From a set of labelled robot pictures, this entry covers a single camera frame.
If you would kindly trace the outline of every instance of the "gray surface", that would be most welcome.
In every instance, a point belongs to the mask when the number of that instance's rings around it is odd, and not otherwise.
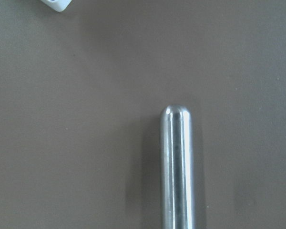
[[[286,229],[286,0],[1,0],[0,229],[158,229],[170,103],[200,228]]]

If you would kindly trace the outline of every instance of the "white plastic object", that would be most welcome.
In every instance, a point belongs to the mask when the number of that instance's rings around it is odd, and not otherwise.
[[[41,0],[57,12],[64,11],[72,0]]]

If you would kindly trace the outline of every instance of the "silver metal rod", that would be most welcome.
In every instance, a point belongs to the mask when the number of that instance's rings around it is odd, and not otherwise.
[[[161,114],[162,228],[195,229],[191,114],[170,105]]]

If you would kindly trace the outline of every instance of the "cylindrical metal bar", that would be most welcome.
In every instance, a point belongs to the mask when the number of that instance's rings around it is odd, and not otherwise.
[[[195,229],[191,114],[170,105],[161,114],[162,228]]]

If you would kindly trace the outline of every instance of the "rounded white corner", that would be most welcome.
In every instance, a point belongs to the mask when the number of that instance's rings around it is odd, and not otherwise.
[[[57,12],[64,11],[72,0],[41,0]]]

